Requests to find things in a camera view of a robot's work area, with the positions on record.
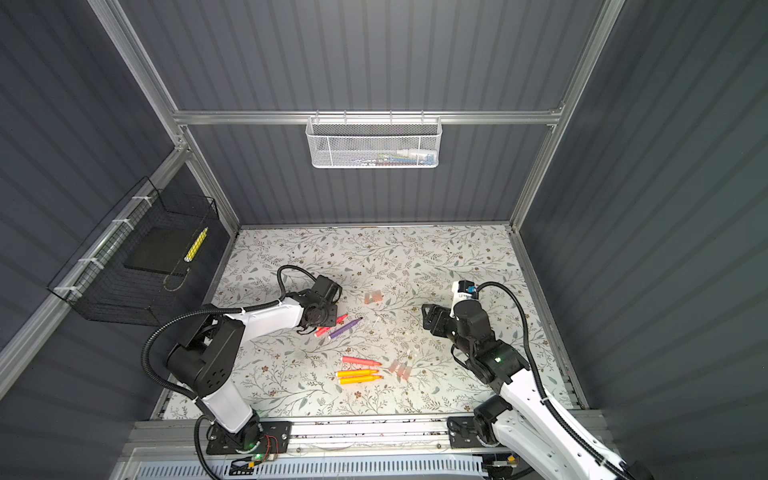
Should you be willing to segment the yellow highlighter pen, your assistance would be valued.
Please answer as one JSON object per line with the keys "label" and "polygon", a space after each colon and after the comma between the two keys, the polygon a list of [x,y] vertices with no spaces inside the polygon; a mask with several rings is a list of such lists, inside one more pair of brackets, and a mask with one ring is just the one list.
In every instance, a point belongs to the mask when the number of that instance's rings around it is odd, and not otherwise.
{"label": "yellow highlighter pen", "polygon": [[353,385],[353,384],[374,382],[381,379],[383,379],[381,375],[364,375],[364,376],[342,377],[338,381],[340,385]]}

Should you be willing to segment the yellow highlighter in basket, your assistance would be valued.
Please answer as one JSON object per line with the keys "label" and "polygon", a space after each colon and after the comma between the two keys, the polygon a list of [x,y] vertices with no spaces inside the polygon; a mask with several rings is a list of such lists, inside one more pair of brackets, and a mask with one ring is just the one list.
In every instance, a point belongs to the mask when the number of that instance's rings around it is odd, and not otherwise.
{"label": "yellow highlighter in basket", "polygon": [[195,256],[207,238],[208,230],[208,227],[204,227],[192,242],[185,256],[183,257],[185,263],[191,263],[195,259]]}

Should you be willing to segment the items in white basket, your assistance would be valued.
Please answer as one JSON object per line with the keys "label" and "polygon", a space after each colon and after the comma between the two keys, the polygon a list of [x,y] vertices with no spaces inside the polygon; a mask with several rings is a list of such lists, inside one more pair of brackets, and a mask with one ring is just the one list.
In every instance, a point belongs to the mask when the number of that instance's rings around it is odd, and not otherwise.
{"label": "items in white basket", "polygon": [[364,167],[434,167],[438,160],[438,150],[400,149],[359,154],[351,164]]}

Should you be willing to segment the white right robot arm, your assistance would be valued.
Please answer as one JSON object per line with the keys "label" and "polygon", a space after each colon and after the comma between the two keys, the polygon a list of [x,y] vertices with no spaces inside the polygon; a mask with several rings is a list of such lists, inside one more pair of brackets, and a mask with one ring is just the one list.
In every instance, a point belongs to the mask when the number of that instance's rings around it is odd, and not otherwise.
{"label": "white right robot arm", "polygon": [[481,442],[498,443],[545,479],[650,479],[642,464],[628,464],[537,386],[533,364],[498,339],[475,299],[448,309],[421,307],[423,328],[451,341],[461,365],[494,395],[474,409]]}

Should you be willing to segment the red-pink highlighter pen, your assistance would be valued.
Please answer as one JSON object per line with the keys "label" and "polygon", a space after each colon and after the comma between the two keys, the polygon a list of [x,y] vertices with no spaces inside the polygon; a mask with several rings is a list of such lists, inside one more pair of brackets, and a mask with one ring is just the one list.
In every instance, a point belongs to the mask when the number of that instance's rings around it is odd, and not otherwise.
{"label": "red-pink highlighter pen", "polygon": [[370,359],[363,359],[363,358],[350,357],[350,356],[342,356],[341,359],[342,359],[342,362],[352,364],[352,365],[359,365],[359,366],[366,366],[366,367],[382,366],[382,363],[375,360],[370,360]]}

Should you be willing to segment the purple highlighter pen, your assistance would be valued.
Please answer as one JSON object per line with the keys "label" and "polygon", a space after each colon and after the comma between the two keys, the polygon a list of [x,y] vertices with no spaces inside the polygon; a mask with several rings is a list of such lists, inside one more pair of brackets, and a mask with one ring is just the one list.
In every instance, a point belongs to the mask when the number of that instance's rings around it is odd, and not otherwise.
{"label": "purple highlighter pen", "polygon": [[336,330],[332,331],[332,332],[331,332],[331,333],[328,335],[328,337],[329,337],[330,339],[335,339],[335,338],[339,337],[339,336],[340,336],[340,335],[342,335],[343,333],[345,333],[345,332],[347,332],[347,331],[351,330],[351,329],[352,329],[354,326],[356,326],[356,325],[357,325],[357,324],[358,324],[358,323],[359,323],[361,320],[362,320],[362,318],[356,318],[356,319],[354,319],[354,320],[351,320],[351,321],[349,321],[348,323],[346,323],[346,324],[342,325],[341,327],[338,327]]}

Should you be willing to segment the black pad in basket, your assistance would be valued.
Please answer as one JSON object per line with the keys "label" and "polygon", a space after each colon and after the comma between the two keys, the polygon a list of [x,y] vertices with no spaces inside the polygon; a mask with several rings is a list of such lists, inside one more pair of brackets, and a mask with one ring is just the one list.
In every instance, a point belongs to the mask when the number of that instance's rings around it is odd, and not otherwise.
{"label": "black pad in basket", "polygon": [[183,276],[189,267],[183,257],[197,231],[152,227],[124,262],[129,269],[155,274]]}

